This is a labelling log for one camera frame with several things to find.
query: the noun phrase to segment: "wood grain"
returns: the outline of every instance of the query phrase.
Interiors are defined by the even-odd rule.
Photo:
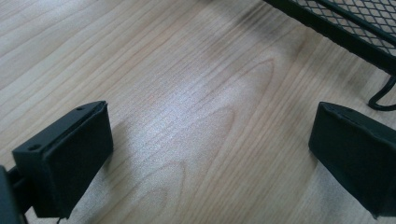
[[[307,146],[320,101],[396,128],[366,106],[387,74],[264,2],[15,0],[0,12],[1,164],[72,108],[108,102],[114,154],[61,223],[395,222],[375,221]]]

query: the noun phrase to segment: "wooden table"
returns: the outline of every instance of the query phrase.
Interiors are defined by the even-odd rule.
[[[8,169],[108,102],[114,154],[61,223],[375,223],[307,142],[320,101],[396,128],[366,105],[388,75],[260,0],[3,0],[0,67]]]

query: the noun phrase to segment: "black wire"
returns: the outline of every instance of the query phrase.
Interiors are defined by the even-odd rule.
[[[393,86],[396,84],[396,77],[391,76],[385,84],[385,86],[376,94],[374,95],[370,101],[368,106],[370,106],[374,110],[380,111],[393,111],[396,110],[396,105],[379,105],[377,102],[384,97],[390,90],[392,90]]]

